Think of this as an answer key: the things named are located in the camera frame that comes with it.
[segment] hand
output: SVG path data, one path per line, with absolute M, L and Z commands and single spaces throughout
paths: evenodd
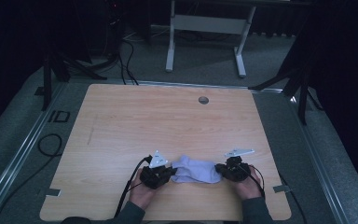
M 141 172 L 142 169 L 139 169 L 138 173 L 136 173 L 135 179 L 131 183 L 131 188 L 133 189 L 130 191 L 130 202 L 135 203 L 138 207 L 145 210 L 152 202 L 152 199 L 158 192 L 158 189 L 151 189 L 145 186 L 140 179 Z
M 252 177 L 260 184 L 260 178 L 255 173 L 254 166 L 249 165 L 249 168 L 251 170 Z M 242 200 L 261 197 L 260 189 L 251 177 L 247 177 L 241 182 L 230 181 L 230 184 Z

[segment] sleeve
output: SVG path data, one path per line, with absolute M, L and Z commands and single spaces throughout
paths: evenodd
M 108 219 L 105 224 L 140 224 L 145 211 L 132 202 L 127 202 L 117 217 Z
M 253 198 L 242 201 L 243 224 L 274 223 L 264 198 Z

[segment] wooden surface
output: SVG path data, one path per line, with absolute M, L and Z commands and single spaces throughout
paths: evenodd
M 207 105 L 199 103 L 201 96 L 209 98 Z M 168 161 L 185 154 L 224 163 L 224 154 L 233 148 L 255 150 L 242 159 L 264 176 L 272 217 L 289 218 L 285 194 L 272 189 L 281 180 L 249 91 L 91 85 L 50 187 L 60 189 L 61 195 L 46 197 L 40 217 L 111 218 L 143 157 L 158 150 Z M 226 180 L 170 181 L 147 208 L 145 220 L 241 220 L 241 202 Z

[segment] small hole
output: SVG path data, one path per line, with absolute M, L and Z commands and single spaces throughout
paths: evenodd
M 200 102 L 200 104 L 202 104 L 202 105 L 206 105 L 206 104 L 209 103 L 209 99 L 208 99 L 208 97 L 206 97 L 206 96 L 201 96 L 201 97 L 199 98 L 199 102 Z

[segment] crumpled cloth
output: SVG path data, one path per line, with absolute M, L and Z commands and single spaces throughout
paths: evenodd
M 222 179 L 214 168 L 212 161 L 195 161 L 183 155 L 179 161 L 172 162 L 172 168 L 177 168 L 171 180 L 177 183 L 209 183 L 214 184 Z

